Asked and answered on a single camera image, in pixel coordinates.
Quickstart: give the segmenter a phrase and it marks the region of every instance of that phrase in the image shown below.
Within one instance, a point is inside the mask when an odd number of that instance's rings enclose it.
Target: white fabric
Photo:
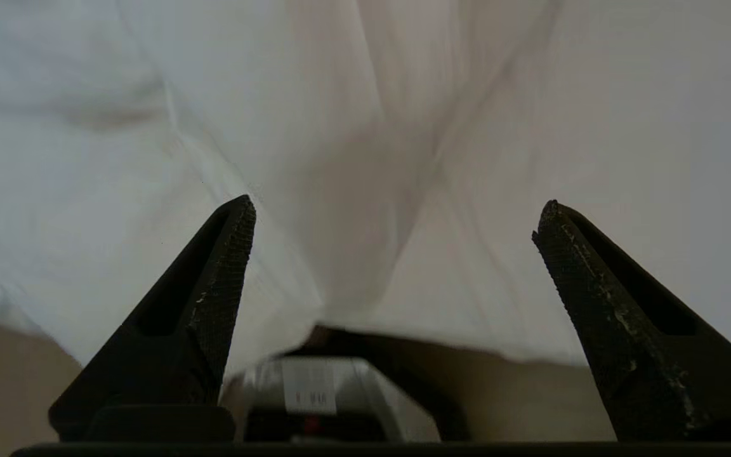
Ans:
[[[316,322],[583,362],[559,199],[731,340],[731,2],[0,2],[0,321],[87,362],[215,206]]]

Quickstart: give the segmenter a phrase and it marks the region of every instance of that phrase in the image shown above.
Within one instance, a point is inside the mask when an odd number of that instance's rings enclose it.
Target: beige floor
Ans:
[[[615,439],[587,368],[410,342],[397,351],[461,402],[476,440]],[[80,371],[52,341],[0,328],[0,455],[56,439],[47,408]]]

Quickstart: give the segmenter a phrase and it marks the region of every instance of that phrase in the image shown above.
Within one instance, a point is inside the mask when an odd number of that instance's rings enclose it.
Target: white cloth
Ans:
[[[87,362],[243,193],[231,371],[316,322],[583,362],[548,199],[731,339],[731,2],[0,3],[0,321]]]

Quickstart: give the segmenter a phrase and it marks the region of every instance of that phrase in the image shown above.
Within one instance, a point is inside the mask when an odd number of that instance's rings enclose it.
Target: label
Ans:
[[[320,359],[284,359],[284,405],[287,413],[336,414],[334,373]]]

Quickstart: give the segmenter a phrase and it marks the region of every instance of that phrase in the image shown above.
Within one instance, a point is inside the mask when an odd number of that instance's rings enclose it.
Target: white bedsheet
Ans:
[[[316,322],[581,364],[548,199],[731,340],[731,2],[0,2],[0,322],[88,362],[244,193],[230,371]]]

